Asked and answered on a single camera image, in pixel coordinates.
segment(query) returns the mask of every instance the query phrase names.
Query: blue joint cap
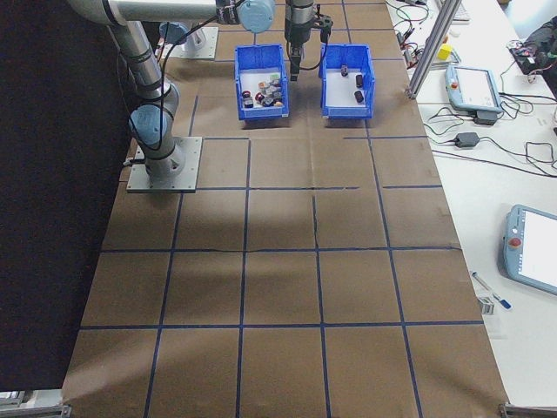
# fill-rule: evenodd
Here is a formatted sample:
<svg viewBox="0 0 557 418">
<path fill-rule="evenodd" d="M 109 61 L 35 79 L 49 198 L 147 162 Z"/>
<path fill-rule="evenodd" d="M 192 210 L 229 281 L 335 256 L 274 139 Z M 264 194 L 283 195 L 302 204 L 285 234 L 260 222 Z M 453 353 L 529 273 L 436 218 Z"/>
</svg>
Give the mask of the blue joint cap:
<svg viewBox="0 0 557 418">
<path fill-rule="evenodd" d="M 158 33 L 160 37 L 166 39 L 167 44 L 175 44 L 181 37 L 188 33 L 188 27 L 182 22 L 162 22 L 158 26 Z M 187 39 L 183 39 L 178 45 L 185 44 Z"/>
<path fill-rule="evenodd" d="M 130 129 L 137 140 L 146 145 L 156 145 L 166 134 L 168 122 L 163 114 L 163 132 L 160 132 L 160 109 L 153 104 L 146 104 L 136 109 L 130 117 Z"/>
<path fill-rule="evenodd" d="M 238 15 L 246 30 L 265 32 L 275 16 L 275 0 L 245 0 L 238 9 Z"/>
</svg>

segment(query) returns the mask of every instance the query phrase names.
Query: white table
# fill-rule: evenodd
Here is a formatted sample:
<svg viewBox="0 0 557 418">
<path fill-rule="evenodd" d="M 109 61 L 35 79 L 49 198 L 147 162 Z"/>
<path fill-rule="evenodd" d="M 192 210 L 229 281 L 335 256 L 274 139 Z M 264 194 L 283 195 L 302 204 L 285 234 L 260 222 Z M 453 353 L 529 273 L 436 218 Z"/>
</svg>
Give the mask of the white table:
<svg viewBox="0 0 557 418">
<path fill-rule="evenodd" d="M 429 0 L 429 3 L 433 17 L 424 22 L 422 30 L 416 29 L 410 39 L 419 44 L 425 41 L 437 16 L 436 2 Z M 459 53 L 463 64 L 492 70 L 501 91 L 499 75 L 513 62 L 505 46 L 517 35 L 495 0 L 463 0 L 463 3 L 472 20 L 468 25 L 453 25 L 449 43 Z M 389 11 L 393 22 L 397 23 L 399 17 L 393 9 Z M 421 10 L 405 8 L 405 11 L 413 17 L 423 16 Z M 444 76 L 445 71 L 431 71 L 418 95 L 424 122 L 440 107 L 448 105 Z M 516 65 L 504 78 L 506 92 L 552 97 L 541 76 L 529 84 Z M 516 120 L 505 117 L 492 127 L 465 122 L 441 137 L 427 131 L 437 140 L 452 139 L 458 132 L 474 131 L 517 152 L 524 151 L 527 140 L 549 142 L 557 150 L 557 136 L 553 132 L 557 125 L 555 105 L 546 100 L 531 101 L 546 104 L 536 105 L 532 114 L 519 115 Z M 438 128 L 447 125 L 436 124 Z M 432 149 L 533 170 L 487 142 L 479 143 L 472 150 L 435 144 Z M 485 317 L 509 400 L 517 406 L 555 407 L 557 296 L 506 279 L 498 270 L 497 259 L 505 217 L 513 205 L 557 213 L 557 179 L 439 155 L 435 156 L 435 161 L 468 267 L 479 272 L 496 292 L 513 304 L 511 311 L 498 305 L 493 317 Z"/>
</svg>

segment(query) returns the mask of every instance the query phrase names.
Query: metal base plate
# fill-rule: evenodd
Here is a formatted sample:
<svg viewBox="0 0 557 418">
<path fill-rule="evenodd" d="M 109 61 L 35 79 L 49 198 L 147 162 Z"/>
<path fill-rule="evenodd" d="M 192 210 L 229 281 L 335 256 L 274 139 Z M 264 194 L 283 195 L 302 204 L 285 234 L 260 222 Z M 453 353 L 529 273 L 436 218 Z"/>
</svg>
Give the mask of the metal base plate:
<svg viewBox="0 0 557 418">
<path fill-rule="evenodd" d="M 151 183 L 144 164 L 134 164 L 131 166 L 130 179 L 126 189 L 129 193 L 195 192 L 198 185 L 199 159 L 203 139 L 201 137 L 175 137 L 175 139 L 176 146 L 182 148 L 185 155 L 185 167 L 182 172 L 165 187 L 159 187 Z M 144 158 L 140 148 L 138 148 L 135 158 Z"/>
<path fill-rule="evenodd" d="M 207 41 L 203 48 L 199 50 L 193 50 L 182 45 L 177 46 L 172 51 L 171 57 L 173 58 L 184 58 L 184 59 L 215 59 L 217 53 L 217 40 L 218 40 L 218 28 L 205 27 L 202 29 Z M 172 45 L 166 45 L 163 50 L 163 57 L 166 57 L 169 49 Z"/>
</svg>

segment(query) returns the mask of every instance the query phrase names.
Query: cable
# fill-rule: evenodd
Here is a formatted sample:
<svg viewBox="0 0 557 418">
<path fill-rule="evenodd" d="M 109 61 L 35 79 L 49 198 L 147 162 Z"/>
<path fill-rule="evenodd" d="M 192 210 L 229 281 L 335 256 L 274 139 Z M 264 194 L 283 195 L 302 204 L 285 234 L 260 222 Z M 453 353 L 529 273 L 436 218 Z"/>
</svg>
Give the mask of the cable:
<svg viewBox="0 0 557 418">
<path fill-rule="evenodd" d="M 507 73 L 507 71 L 509 71 L 511 69 L 511 67 L 514 64 L 514 60 L 513 62 L 507 67 L 506 70 L 504 70 L 503 72 L 501 72 L 501 74 L 499 75 L 499 78 L 501 79 L 501 89 L 505 90 L 505 80 L 503 79 L 503 76 Z"/>
<path fill-rule="evenodd" d="M 392 4 L 390 4 L 389 2 L 387 2 L 385 0 L 385 4 L 387 6 L 392 7 L 393 9 L 395 9 L 397 11 L 397 16 L 400 17 L 403 20 L 406 20 L 407 22 L 418 22 L 418 23 L 423 23 L 427 20 L 427 18 L 429 17 L 429 7 L 427 7 L 427 5 L 420 5 L 420 4 L 402 4 L 401 6 L 394 6 Z M 409 8 L 409 7 L 417 7 L 419 9 L 422 9 L 423 11 L 426 12 L 426 15 L 424 17 L 422 17 L 421 19 L 412 19 L 403 9 L 404 8 Z M 400 13 L 404 13 L 406 15 L 406 17 L 403 17 L 400 15 Z"/>
<path fill-rule="evenodd" d="M 133 119 L 131 118 L 131 111 L 130 111 L 130 106 L 128 106 L 128 102 L 125 99 L 125 92 L 124 92 L 124 87 L 122 86 L 122 75 L 120 73 L 120 57 L 123 57 L 124 55 L 122 54 L 122 51 L 118 50 L 117 54 L 116 54 L 116 76 L 118 79 L 118 87 L 120 88 L 120 94 L 122 95 L 122 101 L 124 102 L 124 108 L 125 111 L 128 113 L 128 120 L 131 122 L 131 130 L 133 132 L 134 135 L 137 136 L 138 140 L 141 141 L 141 137 L 139 136 L 139 132 L 138 132 L 138 128 L 136 127 L 135 122 L 133 121 Z"/>
<path fill-rule="evenodd" d="M 293 9 L 292 9 L 292 5 L 290 5 L 290 13 L 291 16 L 293 16 Z M 292 26 L 290 25 L 288 27 L 288 37 L 286 39 L 290 39 L 290 34 L 292 31 Z M 329 47 L 329 37 L 327 37 L 327 41 L 325 42 L 325 48 L 323 49 L 323 53 L 321 54 L 321 57 L 319 58 L 319 62 L 316 63 L 314 66 L 312 67 L 302 67 L 301 65 L 298 65 L 296 63 L 294 63 L 292 61 L 292 57 L 290 55 L 290 41 L 286 41 L 286 55 L 288 56 L 288 60 L 290 61 L 290 64 L 294 65 L 294 67 L 298 68 L 299 70 L 302 71 L 313 71 L 317 68 L 319 68 L 321 66 L 321 64 L 323 64 L 323 60 L 325 59 L 325 55 L 327 53 L 327 48 Z"/>
<path fill-rule="evenodd" d="M 441 114 L 442 111 L 448 111 L 447 114 Z M 464 122 L 466 120 L 473 120 L 473 118 L 469 115 L 462 115 L 459 113 L 454 113 L 450 108 L 444 106 L 441 107 L 433 116 L 431 116 L 430 118 L 428 118 L 427 122 L 431 121 L 432 119 L 435 118 L 456 118 L 458 119 L 458 122 L 455 124 L 452 124 L 450 126 L 448 126 L 444 131 L 442 132 L 437 132 L 435 131 L 429 124 L 424 124 L 424 126 L 426 128 L 428 128 L 431 132 L 433 132 L 435 135 L 437 136 L 441 136 L 446 134 L 448 131 L 450 131 L 451 129 L 453 129 L 456 126 L 460 126 L 462 124 L 464 124 Z"/>
<path fill-rule="evenodd" d="M 551 100 L 557 103 L 557 98 L 550 98 L 549 96 L 540 96 L 535 94 L 516 94 L 516 93 L 506 93 L 504 91 L 499 91 L 500 96 L 507 96 L 511 98 L 544 98 L 546 100 Z M 545 103 L 532 103 L 532 105 L 546 105 Z"/>
<path fill-rule="evenodd" d="M 158 53 L 157 62 L 160 63 L 160 58 L 163 57 L 164 46 L 166 45 L 166 37 L 168 37 L 168 27 L 171 25 L 170 22 L 166 22 L 166 29 L 164 30 L 163 44 L 160 47 L 160 52 Z"/>
<path fill-rule="evenodd" d="M 290 57 L 290 42 L 288 42 L 288 41 L 286 41 L 286 55 L 288 56 L 288 60 L 290 61 L 290 63 L 293 64 L 299 70 L 312 71 L 312 70 L 315 70 L 316 68 L 319 68 L 319 66 L 321 64 L 323 64 L 323 60 L 325 59 L 325 55 L 327 53 L 327 47 L 328 46 L 329 46 L 329 40 L 327 39 L 327 42 L 325 42 L 325 48 L 323 49 L 323 53 L 321 54 L 321 58 L 319 59 L 319 62 L 316 63 L 313 67 L 302 67 L 302 66 L 297 65 L 296 63 L 294 63 L 292 61 L 292 58 Z"/>
<path fill-rule="evenodd" d="M 456 139 L 449 139 L 447 141 L 436 141 L 435 139 L 433 139 L 432 137 L 430 137 L 429 135 L 427 135 L 427 138 L 432 141 L 434 144 L 436 145 L 443 145 L 443 146 L 447 146 L 447 145 L 454 145 L 456 143 Z"/>
<path fill-rule="evenodd" d="M 543 172 L 530 172 L 529 170 L 524 170 L 523 168 L 515 167 L 513 165 L 498 163 L 498 162 L 495 162 L 495 161 L 490 161 L 488 159 L 472 158 L 472 157 L 468 157 L 466 155 L 453 154 L 452 152 L 444 152 L 444 151 L 437 151 L 437 150 L 432 150 L 432 152 L 435 152 L 435 153 L 441 154 L 441 155 L 448 155 L 448 156 L 455 157 L 455 158 L 465 159 L 465 160 L 468 160 L 468 161 L 475 161 L 475 162 L 478 162 L 478 163 L 486 163 L 486 164 L 497 165 L 499 167 L 510 168 L 511 170 L 516 170 L 518 172 L 525 172 L 525 173 L 528 173 L 528 174 L 532 174 L 534 176 L 548 177 L 550 179 L 557 179 L 556 174 L 549 174 L 549 173 L 543 173 Z"/>
<path fill-rule="evenodd" d="M 446 145 L 446 144 L 450 144 L 450 143 L 456 143 L 456 139 L 450 139 L 450 140 L 447 140 L 447 141 L 439 142 L 439 141 L 436 141 L 433 138 L 430 138 L 430 137 L 428 137 L 428 138 L 430 140 L 432 140 L 432 142 L 434 142 L 436 145 Z M 531 172 L 529 170 L 521 169 L 521 168 L 513 166 L 513 165 L 506 165 L 506 164 L 503 164 L 503 163 L 498 163 L 496 161 L 490 161 L 490 160 L 485 160 L 485 159 L 480 159 L 480 158 L 472 158 L 472 157 L 467 157 L 467 156 L 463 156 L 463 155 L 459 155 L 459 154 L 452 154 L 452 153 L 436 151 L 436 150 L 432 150 L 432 151 L 440 153 L 440 154 L 450 155 L 450 156 L 453 156 L 453 157 L 456 157 L 456 158 L 462 158 L 462 159 L 478 161 L 478 162 L 482 162 L 482 163 L 499 165 L 499 166 L 503 166 L 503 167 L 506 167 L 506 168 L 511 168 L 511 169 L 514 169 L 514 170 L 518 170 L 520 172 L 526 172 L 526 173 L 529 173 L 529 174 L 537 175 L 537 176 L 557 178 L 557 174 L 552 174 L 550 172 L 547 172 L 542 167 L 540 167 L 538 164 L 536 164 L 536 163 L 547 164 L 547 165 L 550 165 L 550 167 L 552 169 L 557 170 L 557 167 L 555 167 L 555 164 L 557 164 L 557 160 L 555 160 L 555 152 L 554 152 L 554 147 L 553 147 L 552 144 L 550 144 L 548 142 L 527 141 L 524 144 L 524 149 L 525 149 L 524 152 L 515 152 L 515 151 L 509 150 L 509 149 L 505 148 L 504 146 L 500 145 L 497 141 L 495 141 L 491 137 L 487 137 L 487 136 L 480 137 L 478 142 L 481 142 L 481 141 L 484 141 L 484 140 L 489 141 L 490 143 L 494 144 L 497 148 L 499 148 L 500 150 L 508 153 L 509 155 L 524 158 L 526 160 L 525 164 L 531 165 L 533 168 L 538 170 L 538 172 Z M 531 155 L 530 149 L 534 146 L 545 146 L 545 147 L 549 148 L 550 158 L 541 159 L 541 158 L 536 158 L 533 155 Z"/>
<path fill-rule="evenodd" d="M 551 69 L 555 65 L 555 63 L 557 63 L 557 60 L 554 60 L 551 63 L 551 65 L 548 65 L 545 68 L 538 68 L 537 70 L 531 70 L 530 72 L 528 72 L 528 75 L 527 75 L 528 83 L 530 83 L 530 84 L 533 83 L 536 80 L 536 75 L 537 74 L 541 74 L 543 71 Z"/>
<path fill-rule="evenodd" d="M 239 0 L 236 3 L 236 8 L 239 7 L 240 4 L 242 4 L 244 2 L 244 0 Z M 160 147 L 163 144 L 163 117 L 164 117 L 164 75 L 166 73 L 166 64 L 168 63 L 168 58 L 170 57 L 170 55 L 172 54 L 172 51 L 174 51 L 174 48 L 176 48 L 179 44 L 183 43 L 188 36 L 190 36 L 193 32 L 195 32 L 196 30 L 200 30 L 201 28 L 203 28 L 204 26 L 206 26 L 207 24 L 210 24 L 212 22 L 215 22 L 216 20 L 218 20 L 218 16 L 215 15 L 207 20 L 205 20 L 203 23 L 201 24 L 197 24 L 196 26 L 194 26 L 193 28 L 191 28 L 188 32 L 186 32 L 182 37 L 180 37 L 176 43 L 168 50 L 168 53 L 166 54 L 166 57 L 164 57 L 164 61 L 163 61 L 163 65 L 161 68 L 161 79 L 160 79 L 160 119 L 159 119 L 159 138 L 158 138 L 158 146 L 157 148 L 150 148 L 149 146 L 147 146 L 147 148 L 149 148 L 152 151 L 158 151 L 160 149 Z"/>
</svg>

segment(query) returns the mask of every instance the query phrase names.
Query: blue plastic bin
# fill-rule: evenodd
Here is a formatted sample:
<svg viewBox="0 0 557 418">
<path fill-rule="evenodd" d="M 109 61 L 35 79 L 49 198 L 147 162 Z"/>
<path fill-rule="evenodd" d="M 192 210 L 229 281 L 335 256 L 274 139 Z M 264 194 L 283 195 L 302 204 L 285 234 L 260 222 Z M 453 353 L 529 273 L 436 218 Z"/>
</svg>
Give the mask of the blue plastic bin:
<svg viewBox="0 0 557 418">
<path fill-rule="evenodd" d="M 242 86 L 240 75 L 243 72 L 254 72 L 257 70 L 278 69 L 282 87 L 282 106 L 280 107 L 253 107 L 247 109 L 242 103 L 242 91 L 250 90 L 255 97 L 254 89 Z M 240 45 L 235 51 L 234 77 L 236 79 L 236 100 L 238 104 L 238 118 L 240 120 L 287 118 L 288 106 L 288 77 L 286 75 L 285 61 L 283 59 L 282 45 Z"/>
<path fill-rule="evenodd" d="M 357 104 L 353 99 L 354 106 L 330 106 L 326 103 L 327 93 L 327 70 L 338 69 L 342 65 L 347 65 L 350 74 L 362 74 L 364 86 L 356 88 L 355 81 L 350 84 L 349 94 L 352 95 L 356 90 L 362 91 L 364 95 L 364 105 Z M 365 44 L 329 44 L 323 63 L 319 68 L 319 76 L 322 78 L 321 90 L 321 114 L 324 118 L 344 118 L 344 119 L 368 119 L 373 116 L 373 100 L 375 93 L 375 74 L 373 73 L 372 54 L 369 46 Z"/>
</svg>

